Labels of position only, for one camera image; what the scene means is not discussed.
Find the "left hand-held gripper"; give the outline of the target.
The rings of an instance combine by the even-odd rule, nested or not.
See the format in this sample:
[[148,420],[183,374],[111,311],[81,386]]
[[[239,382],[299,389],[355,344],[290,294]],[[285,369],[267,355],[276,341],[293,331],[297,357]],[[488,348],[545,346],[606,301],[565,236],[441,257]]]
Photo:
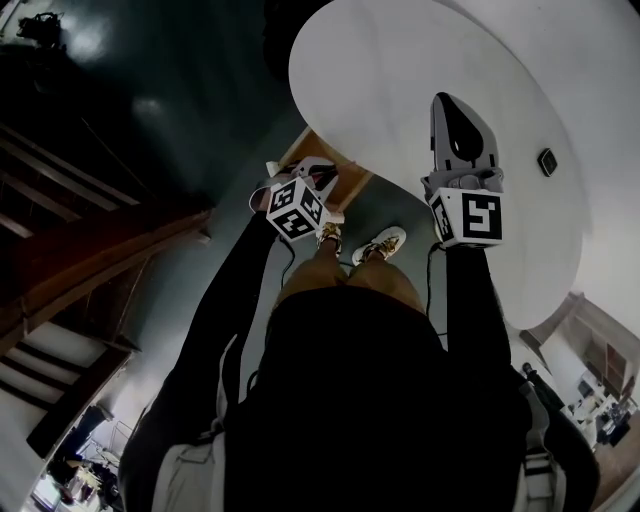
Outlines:
[[[328,221],[329,214],[322,202],[328,200],[339,180],[337,170],[325,171],[330,167],[331,161],[325,158],[304,157],[297,164],[299,177],[271,187],[266,218],[289,243],[315,234]],[[317,172],[323,172],[319,178],[319,198],[302,179]]]

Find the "black floor equipment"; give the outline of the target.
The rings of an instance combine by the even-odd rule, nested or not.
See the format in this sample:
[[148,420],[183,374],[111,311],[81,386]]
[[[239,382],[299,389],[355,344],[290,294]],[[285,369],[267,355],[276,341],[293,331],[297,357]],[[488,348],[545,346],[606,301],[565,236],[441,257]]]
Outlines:
[[23,17],[18,22],[17,36],[33,41],[41,50],[65,51],[61,18],[61,14],[54,12],[42,12],[33,17]]

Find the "person's left white shoe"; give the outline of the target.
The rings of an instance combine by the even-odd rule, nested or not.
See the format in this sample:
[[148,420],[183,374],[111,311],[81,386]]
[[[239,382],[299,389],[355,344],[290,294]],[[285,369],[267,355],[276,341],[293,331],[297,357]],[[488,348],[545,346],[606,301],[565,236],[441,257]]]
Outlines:
[[316,232],[317,249],[328,248],[336,257],[342,252],[342,232],[340,225],[334,222],[326,222]]

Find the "white kidney-shaped table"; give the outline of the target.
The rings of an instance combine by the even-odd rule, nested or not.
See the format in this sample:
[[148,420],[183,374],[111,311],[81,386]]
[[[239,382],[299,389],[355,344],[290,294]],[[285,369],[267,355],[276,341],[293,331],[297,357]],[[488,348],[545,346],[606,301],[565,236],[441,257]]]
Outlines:
[[[505,173],[505,240],[487,252],[504,315],[528,329],[560,307],[582,250],[580,164],[546,95],[488,32],[433,0],[333,0],[298,33],[289,83],[317,135],[417,198],[433,167],[435,95],[467,103],[492,129]],[[551,177],[537,163],[544,148],[558,162]]]

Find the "person's black top torso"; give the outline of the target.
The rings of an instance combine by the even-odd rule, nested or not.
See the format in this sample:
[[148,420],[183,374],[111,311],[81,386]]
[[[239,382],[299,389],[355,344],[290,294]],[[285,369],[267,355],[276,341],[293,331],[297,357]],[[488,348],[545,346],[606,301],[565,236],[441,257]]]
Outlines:
[[347,284],[275,307],[244,400],[150,409],[119,475],[125,512],[589,512],[599,483],[512,363],[464,370],[425,312]]

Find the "person's right leg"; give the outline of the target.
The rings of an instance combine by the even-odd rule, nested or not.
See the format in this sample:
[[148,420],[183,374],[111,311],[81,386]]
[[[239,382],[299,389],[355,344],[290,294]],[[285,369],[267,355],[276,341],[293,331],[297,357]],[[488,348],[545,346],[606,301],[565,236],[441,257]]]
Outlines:
[[424,312],[414,285],[399,268],[386,260],[373,259],[358,265],[350,273],[346,284],[376,291],[418,312]]

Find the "person's white shoe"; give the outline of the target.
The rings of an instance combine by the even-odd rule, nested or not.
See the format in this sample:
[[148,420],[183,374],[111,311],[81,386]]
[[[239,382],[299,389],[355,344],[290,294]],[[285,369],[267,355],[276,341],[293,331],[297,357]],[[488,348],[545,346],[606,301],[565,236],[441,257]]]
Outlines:
[[405,243],[406,231],[399,226],[391,226],[381,231],[376,237],[357,248],[352,255],[354,266],[367,261],[371,253],[377,252],[384,260],[393,256]]
[[336,257],[342,252],[342,232],[340,225],[334,222],[326,222],[316,232],[317,249],[328,248]]

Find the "person's leg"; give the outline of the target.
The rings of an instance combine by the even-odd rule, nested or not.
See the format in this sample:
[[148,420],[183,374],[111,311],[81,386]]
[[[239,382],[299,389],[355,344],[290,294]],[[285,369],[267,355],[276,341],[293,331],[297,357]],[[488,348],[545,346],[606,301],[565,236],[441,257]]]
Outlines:
[[314,256],[301,263],[286,280],[275,306],[298,293],[345,284],[348,276],[339,264],[335,249],[332,240],[323,242]]
[[386,260],[373,259],[358,265],[350,273],[346,284],[376,291],[418,312],[424,312],[414,285],[399,268]]

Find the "striped stairs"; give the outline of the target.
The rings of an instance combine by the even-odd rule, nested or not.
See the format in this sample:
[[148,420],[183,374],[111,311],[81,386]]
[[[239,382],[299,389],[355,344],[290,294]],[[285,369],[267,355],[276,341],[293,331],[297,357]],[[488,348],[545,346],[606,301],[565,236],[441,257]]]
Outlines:
[[47,322],[0,354],[0,418],[15,420],[46,461],[138,352],[122,335],[105,341]]

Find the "black bag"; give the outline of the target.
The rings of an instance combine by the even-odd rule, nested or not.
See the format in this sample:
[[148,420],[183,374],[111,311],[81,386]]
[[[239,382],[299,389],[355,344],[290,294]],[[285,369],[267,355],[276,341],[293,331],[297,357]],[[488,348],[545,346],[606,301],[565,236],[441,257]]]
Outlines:
[[272,76],[288,80],[290,52],[304,24],[301,0],[264,0],[263,57]]

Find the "person's right white shoe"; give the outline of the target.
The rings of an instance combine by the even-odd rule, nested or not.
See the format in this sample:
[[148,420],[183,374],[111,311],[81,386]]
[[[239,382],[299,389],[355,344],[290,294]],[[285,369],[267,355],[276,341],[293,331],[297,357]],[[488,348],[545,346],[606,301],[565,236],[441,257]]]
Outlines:
[[367,261],[371,253],[377,252],[384,260],[393,256],[405,243],[406,231],[399,226],[391,226],[381,231],[376,237],[357,248],[352,255],[354,266]]

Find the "person's right forearm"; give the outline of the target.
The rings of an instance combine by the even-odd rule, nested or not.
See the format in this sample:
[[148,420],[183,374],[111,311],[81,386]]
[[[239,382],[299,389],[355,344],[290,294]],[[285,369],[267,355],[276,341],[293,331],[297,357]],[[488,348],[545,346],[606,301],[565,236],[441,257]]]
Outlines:
[[511,369],[511,354],[485,251],[456,246],[445,256],[449,357],[497,379]]

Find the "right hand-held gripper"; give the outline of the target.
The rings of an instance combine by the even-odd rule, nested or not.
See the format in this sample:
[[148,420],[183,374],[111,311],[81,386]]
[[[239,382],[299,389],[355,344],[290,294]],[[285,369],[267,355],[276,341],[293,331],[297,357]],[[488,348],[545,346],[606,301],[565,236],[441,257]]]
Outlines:
[[502,244],[504,174],[494,168],[499,156],[489,125],[464,101],[439,92],[431,104],[431,149],[439,171],[421,183],[443,246]]

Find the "person's left forearm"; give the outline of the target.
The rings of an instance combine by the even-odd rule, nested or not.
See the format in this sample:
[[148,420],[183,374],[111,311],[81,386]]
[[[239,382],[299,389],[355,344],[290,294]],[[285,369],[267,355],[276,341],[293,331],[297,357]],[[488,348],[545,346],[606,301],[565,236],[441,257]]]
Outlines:
[[264,212],[251,217],[200,301],[152,412],[177,417],[200,410],[205,400],[216,397],[219,382],[228,401],[238,401],[242,352],[277,236]]

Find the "person's left leg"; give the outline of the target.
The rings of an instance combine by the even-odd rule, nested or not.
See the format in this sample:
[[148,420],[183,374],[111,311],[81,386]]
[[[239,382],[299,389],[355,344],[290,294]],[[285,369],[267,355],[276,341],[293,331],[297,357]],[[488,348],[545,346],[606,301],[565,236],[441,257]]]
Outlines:
[[348,276],[339,264],[335,249],[332,240],[323,242],[314,256],[301,263],[286,280],[275,306],[298,293],[345,284]]

